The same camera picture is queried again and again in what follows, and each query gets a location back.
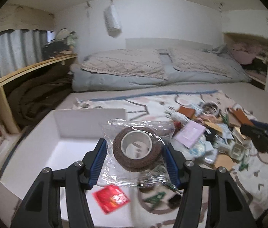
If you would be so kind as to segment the red disposable gloves packet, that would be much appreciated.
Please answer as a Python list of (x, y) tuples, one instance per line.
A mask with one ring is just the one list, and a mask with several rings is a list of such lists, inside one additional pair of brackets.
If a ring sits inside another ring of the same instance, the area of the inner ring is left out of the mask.
[(107, 185), (92, 195), (106, 215), (130, 203), (129, 197), (116, 185)]

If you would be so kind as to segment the bagged brown tape roll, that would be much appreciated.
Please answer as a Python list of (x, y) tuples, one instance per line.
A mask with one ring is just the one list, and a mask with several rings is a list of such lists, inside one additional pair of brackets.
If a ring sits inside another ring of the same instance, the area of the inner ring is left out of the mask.
[(99, 186), (152, 187), (169, 181), (163, 154), (175, 132), (172, 122), (115, 119), (100, 127), (108, 149)]

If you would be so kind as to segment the orange leather card holder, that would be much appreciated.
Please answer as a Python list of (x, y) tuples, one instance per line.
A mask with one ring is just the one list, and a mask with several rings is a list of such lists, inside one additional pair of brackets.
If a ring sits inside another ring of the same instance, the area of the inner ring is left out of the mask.
[(227, 108), (227, 118), (228, 125), (232, 127), (240, 127), (241, 125), (253, 126), (253, 123), (241, 109)]

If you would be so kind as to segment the round wooden lid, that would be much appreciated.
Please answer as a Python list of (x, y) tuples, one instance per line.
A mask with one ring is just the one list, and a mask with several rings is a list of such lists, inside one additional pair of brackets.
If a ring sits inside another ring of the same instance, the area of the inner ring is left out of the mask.
[(214, 162), (215, 168), (225, 167), (228, 171), (233, 168), (234, 164), (232, 158), (226, 154), (219, 154)]

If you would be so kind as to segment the small black square cup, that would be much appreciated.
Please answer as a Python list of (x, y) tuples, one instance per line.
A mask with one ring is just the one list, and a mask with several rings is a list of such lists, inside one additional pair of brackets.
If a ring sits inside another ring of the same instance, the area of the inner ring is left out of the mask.
[(168, 205), (171, 209), (176, 209), (180, 206), (181, 200), (182, 196), (179, 194), (175, 194), (170, 199), (168, 199)]

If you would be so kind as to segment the floral fabric pouch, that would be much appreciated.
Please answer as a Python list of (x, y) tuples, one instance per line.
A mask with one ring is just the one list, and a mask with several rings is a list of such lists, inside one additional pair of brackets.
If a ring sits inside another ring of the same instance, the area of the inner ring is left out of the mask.
[(201, 158), (214, 151), (214, 147), (210, 141), (206, 140), (205, 135), (201, 136), (198, 141), (189, 150), (189, 153), (195, 158)]

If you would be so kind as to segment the white bowl of clips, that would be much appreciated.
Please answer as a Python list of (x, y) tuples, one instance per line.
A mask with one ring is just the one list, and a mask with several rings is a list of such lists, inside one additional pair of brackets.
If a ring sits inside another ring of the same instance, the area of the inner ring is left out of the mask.
[(220, 108), (219, 108), (218, 104), (216, 104), (213, 101), (204, 102), (201, 105), (201, 108), (202, 108), (203, 114), (207, 115), (207, 116), (217, 117), (220, 113)]

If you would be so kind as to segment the white cardboard shoe box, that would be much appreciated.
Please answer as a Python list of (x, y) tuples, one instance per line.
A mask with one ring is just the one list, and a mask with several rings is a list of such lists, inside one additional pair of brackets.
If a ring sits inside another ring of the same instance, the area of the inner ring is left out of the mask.
[(53, 110), (20, 142), (0, 179), (0, 218), (13, 215), (40, 171), (64, 169), (95, 148), (100, 124), (126, 120), (124, 109)]

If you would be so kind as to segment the purple notebook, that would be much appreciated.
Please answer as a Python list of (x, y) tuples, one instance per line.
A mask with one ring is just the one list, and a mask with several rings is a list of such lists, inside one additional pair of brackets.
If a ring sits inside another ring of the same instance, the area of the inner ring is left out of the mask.
[(204, 134), (205, 130), (205, 126), (194, 121), (189, 121), (180, 131), (177, 132), (174, 139), (186, 148), (191, 149)]

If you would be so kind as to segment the patterned pink white blanket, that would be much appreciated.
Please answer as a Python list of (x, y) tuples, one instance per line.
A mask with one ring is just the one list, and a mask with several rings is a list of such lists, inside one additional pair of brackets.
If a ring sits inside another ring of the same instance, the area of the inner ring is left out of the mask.
[[(222, 110), (227, 108), (241, 108), (233, 99), (222, 91), (209, 92), (176, 92), (157, 91), (138, 95), (123, 95), (111, 98), (85, 98), (76, 96), (73, 109), (125, 109), (127, 117), (132, 121), (171, 121), (171, 110), (180, 106), (189, 108), (205, 101), (213, 101)], [(215, 168), (214, 162), (219, 154), (226, 154), (227, 150), (220, 147), (223, 139), (217, 137), (213, 144), (214, 151), (201, 158), (195, 158), (189, 149), (173, 140), (172, 145), (184, 156), (199, 163), (206, 169)], [(253, 143), (246, 140), (246, 152), (241, 161), (235, 163), (230, 170), (232, 178), (244, 195), (254, 218), (259, 218), (268, 209), (268, 154), (258, 153)], [(150, 209), (149, 204), (143, 202), (144, 197), (154, 194), (154, 190), (143, 193), (142, 190), (131, 190), (131, 209), (134, 227), (172, 227), (178, 208), (171, 209), (167, 201), (157, 208)]]

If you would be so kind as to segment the brown leather pouch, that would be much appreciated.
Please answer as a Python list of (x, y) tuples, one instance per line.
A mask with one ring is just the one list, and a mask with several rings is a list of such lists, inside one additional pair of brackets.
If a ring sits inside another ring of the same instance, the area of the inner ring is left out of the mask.
[(183, 106), (180, 106), (180, 108), (177, 110), (178, 113), (183, 114), (187, 118), (191, 119), (195, 115), (195, 110), (192, 108), (186, 108)]

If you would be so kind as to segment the pink clothes pile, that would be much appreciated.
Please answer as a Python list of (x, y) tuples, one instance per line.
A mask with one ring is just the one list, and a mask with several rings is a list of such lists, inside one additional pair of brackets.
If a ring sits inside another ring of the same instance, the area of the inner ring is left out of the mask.
[(260, 56), (261, 54), (265, 54), (267, 56), (268, 50), (265, 46), (259, 44), (249, 44), (246, 42), (240, 42), (233, 44), (229, 48), (230, 53), (233, 58), (240, 65), (249, 65), (252, 64), (253, 60)]

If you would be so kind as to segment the right beige quilted pillow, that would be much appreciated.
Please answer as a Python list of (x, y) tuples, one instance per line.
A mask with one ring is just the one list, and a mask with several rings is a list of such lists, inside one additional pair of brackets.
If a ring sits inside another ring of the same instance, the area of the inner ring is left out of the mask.
[(236, 68), (219, 60), (216, 54), (202, 52), (186, 47), (167, 49), (173, 67), (181, 72), (201, 72), (232, 77), (232, 73), (241, 73)]

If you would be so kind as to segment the grey duvet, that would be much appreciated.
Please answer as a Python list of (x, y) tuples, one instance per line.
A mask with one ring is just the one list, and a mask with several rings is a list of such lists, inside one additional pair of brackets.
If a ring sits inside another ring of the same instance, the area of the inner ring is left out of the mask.
[(249, 82), (225, 46), (192, 49), (116, 49), (88, 55), (71, 66), (74, 92), (121, 91), (186, 83)]

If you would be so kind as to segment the white hanging bag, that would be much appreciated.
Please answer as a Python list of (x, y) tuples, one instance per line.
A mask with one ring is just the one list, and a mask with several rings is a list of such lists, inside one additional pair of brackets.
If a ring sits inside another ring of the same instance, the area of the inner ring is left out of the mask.
[(113, 4), (105, 8), (104, 21), (108, 32), (120, 32), (122, 30), (119, 15)]

